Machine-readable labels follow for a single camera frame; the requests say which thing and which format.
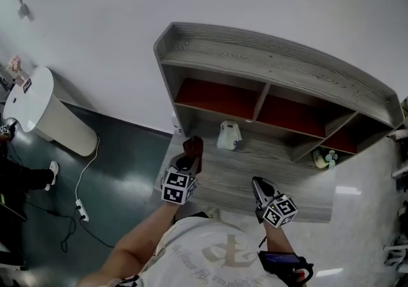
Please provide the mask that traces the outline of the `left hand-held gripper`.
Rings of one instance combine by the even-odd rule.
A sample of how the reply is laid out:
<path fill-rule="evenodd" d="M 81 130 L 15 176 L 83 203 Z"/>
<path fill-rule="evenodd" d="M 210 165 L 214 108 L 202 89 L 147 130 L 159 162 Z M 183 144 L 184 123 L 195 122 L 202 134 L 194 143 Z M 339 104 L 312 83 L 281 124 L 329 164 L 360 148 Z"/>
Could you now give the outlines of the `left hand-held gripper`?
<path fill-rule="evenodd" d="M 196 175 L 200 172 L 200 156 L 196 156 L 193 162 L 186 155 L 173 157 L 161 181 L 161 199 L 185 204 L 196 188 Z"/>

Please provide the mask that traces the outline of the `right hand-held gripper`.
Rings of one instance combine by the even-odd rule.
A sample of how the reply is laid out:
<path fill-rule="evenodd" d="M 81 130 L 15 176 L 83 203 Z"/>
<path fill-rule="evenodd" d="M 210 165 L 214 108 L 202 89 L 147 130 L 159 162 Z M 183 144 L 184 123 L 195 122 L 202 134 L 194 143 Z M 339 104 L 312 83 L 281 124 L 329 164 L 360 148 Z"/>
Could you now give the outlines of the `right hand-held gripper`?
<path fill-rule="evenodd" d="M 293 200 L 282 193 L 272 181 L 253 177 L 251 186 L 256 200 L 256 217 L 259 223 L 269 223 L 274 228 L 290 223 L 298 213 Z"/>

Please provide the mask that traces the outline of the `brown wiping cloth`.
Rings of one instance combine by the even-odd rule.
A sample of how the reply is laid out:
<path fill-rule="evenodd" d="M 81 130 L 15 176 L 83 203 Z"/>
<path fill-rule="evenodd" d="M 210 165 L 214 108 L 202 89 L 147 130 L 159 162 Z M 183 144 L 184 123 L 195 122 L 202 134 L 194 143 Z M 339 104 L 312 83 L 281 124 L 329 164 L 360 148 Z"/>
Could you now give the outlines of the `brown wiping cloth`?
<path fill-rule="evenodd" d="M 183 143 L 184 152 L 188 159 L 193 163 L 198 159 L 196 174 L 201 172 L 202 156 L 203 156 L 203 140 L 196 135 L 192 136 Z"/>

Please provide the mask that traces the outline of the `grey wooden desk hutch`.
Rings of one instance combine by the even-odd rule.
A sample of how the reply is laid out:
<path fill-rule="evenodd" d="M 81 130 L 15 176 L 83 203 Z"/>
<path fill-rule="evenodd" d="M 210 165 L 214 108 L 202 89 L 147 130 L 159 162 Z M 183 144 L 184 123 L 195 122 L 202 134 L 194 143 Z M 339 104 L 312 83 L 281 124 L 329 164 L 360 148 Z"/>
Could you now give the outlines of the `grey wooden desk hutch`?
<path fill-rule="evenodd" d="M 223 121 L 235 121 L 241 134 L 280 140 L 291 161 L 318 147 L 345 161 L 404 121 L 396 92 L 378 79 L 275 36 L 173 22 L 156 40 L 154 54 L 186 137 L 219 133 Z"/>

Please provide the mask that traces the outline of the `person's left forearm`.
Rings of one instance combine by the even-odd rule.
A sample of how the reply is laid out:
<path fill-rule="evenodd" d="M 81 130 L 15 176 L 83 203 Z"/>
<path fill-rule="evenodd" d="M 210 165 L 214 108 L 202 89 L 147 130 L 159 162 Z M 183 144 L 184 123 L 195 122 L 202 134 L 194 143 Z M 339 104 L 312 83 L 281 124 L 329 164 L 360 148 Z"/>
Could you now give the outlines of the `person's left forearm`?
<path fill-rule="evenodd" d="M 81 279 L 77 287 L 101 287 L 114 279 L 137 275 L 151 259 L 180 205 L 164 202 L 149 217 L 121 238 L 97 271 Z"/>

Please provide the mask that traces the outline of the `person's right forearm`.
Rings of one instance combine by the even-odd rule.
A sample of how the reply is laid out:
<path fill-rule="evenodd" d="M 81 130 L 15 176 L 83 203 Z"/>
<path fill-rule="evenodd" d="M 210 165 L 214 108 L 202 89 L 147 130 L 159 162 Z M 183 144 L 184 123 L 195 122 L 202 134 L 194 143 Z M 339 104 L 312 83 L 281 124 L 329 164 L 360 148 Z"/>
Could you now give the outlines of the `person's right forearm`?
<path fill-rule="evenodd" d="M 264 223 L 266 231 L 266 244 L 269 252 L 295 253 L 282 228 L 274 228 L 269 223 Z"/>

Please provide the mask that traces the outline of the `grey wood-grain table top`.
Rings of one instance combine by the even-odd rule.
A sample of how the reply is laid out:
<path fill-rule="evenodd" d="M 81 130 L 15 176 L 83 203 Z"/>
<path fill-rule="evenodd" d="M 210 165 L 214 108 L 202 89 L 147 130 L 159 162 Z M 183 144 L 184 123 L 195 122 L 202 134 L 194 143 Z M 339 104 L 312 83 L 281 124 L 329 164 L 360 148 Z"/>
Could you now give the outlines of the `grey wood-grain table top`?
<path fill-rule="evenodd" d="M 328 223 L 335 196 L 335 169 L 320 170 L 313 161 L 292 162 L 278 139 L 251 131 L 242 132 L 233 151 L 217 148 L 218 132 L 197 131 L 203 140 L 202 171 L 190 201 L 230 212 L 254 215 L 254 176 L 274 182 L 293 199 L 302 223 Z"/>

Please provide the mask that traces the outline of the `white plastic bottle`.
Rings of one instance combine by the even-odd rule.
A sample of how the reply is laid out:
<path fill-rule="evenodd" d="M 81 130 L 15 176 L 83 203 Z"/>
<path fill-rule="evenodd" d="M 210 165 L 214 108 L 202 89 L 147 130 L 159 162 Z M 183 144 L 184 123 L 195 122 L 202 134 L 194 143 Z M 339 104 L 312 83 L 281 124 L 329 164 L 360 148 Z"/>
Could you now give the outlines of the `white plastic bottle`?
<path fill-rule="evenodd" d="M 180 125 L 178 117 L 174 111 L 171 113 L 171 121 L 175 129 L 175 132 L 178 134 L 182 134 L 183 133 L 182 126 Z"/>

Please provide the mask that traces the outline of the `black wrist-mounted device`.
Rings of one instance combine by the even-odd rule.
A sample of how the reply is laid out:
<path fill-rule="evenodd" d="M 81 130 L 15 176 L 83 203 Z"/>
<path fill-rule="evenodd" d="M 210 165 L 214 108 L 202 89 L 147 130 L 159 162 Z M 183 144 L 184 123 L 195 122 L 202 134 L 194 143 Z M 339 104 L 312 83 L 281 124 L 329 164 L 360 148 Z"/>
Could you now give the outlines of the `black wrist-mounted device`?
<path fill-rule="evenodd" d="M 302 287 L 314 275 L 314 264 L 295 253 L 260 251 L 258 256 L 264 270 L 276 275 L 288 287 Z"/>

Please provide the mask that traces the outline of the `person's white printed t-shirt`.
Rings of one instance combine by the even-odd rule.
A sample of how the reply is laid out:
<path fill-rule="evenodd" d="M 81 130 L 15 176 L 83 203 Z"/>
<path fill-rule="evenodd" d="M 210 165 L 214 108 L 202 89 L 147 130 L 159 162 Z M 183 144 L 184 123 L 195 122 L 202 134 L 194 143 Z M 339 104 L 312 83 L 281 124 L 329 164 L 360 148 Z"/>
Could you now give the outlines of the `person's white printed t-shirt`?
<path fill-rule="evenodd" d="M 256 243 L 237 227 L 187 217 L 162 237 L 130 287 L 288 287 L 264 270 Z"/>

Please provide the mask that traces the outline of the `potted flowers in white pot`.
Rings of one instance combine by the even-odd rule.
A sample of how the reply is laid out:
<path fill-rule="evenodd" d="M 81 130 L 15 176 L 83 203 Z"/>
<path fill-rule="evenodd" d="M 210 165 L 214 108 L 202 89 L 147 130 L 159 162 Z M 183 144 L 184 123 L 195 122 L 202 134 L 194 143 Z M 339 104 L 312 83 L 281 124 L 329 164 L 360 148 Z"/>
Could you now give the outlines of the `potted flowers in white pot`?
<path fill-rule="evenodd" d="M 318 147 L 312 151 L 312 159 L 319 169 L 334 168 L 339 156 L 333 149 Z"/>

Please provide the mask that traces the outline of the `white power strip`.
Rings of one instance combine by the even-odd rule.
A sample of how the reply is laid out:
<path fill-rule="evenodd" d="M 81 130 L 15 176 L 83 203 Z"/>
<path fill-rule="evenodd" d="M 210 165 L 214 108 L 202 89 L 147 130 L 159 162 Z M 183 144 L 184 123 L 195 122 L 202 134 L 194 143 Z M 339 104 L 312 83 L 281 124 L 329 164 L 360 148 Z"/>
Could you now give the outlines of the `white power strip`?
<path fill-rule="evenodd" d="M 87 211 L 84 208 L 84 205 L 83 205 L 82 201 L 80 199 L 77 199 L 75 204 L 76 204 L 76 209 L 80 213 L 80 219 L 85 221 L 85 222 L 88 222 L 89 221 L 89 216 L 87 214 Z"/>

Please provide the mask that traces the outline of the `pink flower bunch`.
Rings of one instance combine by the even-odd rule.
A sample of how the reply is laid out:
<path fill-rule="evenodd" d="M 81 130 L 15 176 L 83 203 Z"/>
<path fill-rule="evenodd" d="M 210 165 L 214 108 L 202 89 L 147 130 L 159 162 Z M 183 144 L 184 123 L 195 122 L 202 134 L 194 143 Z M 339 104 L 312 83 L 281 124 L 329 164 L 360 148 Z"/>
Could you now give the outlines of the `pink flower bunch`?
<path fill-rule="evenodd" d="M 15 55 L 9 60 L 7 69 L 13 73 L 21 71 L 21 58 L 19 55 Z"/>

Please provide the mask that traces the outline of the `white round pedestal table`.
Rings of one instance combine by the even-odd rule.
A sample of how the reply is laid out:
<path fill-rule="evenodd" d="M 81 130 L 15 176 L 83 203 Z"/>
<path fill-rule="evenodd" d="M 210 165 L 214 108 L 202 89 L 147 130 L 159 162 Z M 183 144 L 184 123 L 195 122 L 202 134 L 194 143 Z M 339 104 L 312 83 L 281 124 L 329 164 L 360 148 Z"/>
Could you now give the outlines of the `white round pedestal table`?
<path fill-rule="evenodd" d="M 15 119 L 26 133 L 35 132 L 86 157 L 98 145 L 96 132 L 72 113 L 54 94 L 52 72 L 38 66 L 30 75 L 32 86 L 24 94 L 15 85 L 3 109 L 4 119 Z"/>

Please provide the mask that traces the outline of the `grey wall socket box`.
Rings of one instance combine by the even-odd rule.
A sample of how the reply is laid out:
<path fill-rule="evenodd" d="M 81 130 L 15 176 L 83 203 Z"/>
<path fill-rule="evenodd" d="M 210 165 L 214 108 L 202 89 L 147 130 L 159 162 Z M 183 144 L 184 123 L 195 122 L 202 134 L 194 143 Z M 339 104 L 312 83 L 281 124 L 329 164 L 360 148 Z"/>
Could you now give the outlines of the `grey wall socket box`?
<path fill-rule="evenodd" d="M 29 7 L 25 3 L 22 3 L 20 5 L 20 7 L 17 10 L 17 13 L 20 19 L 27 18 L 29 21 L 34 20 L 34 15 L 31 13 Z"/>

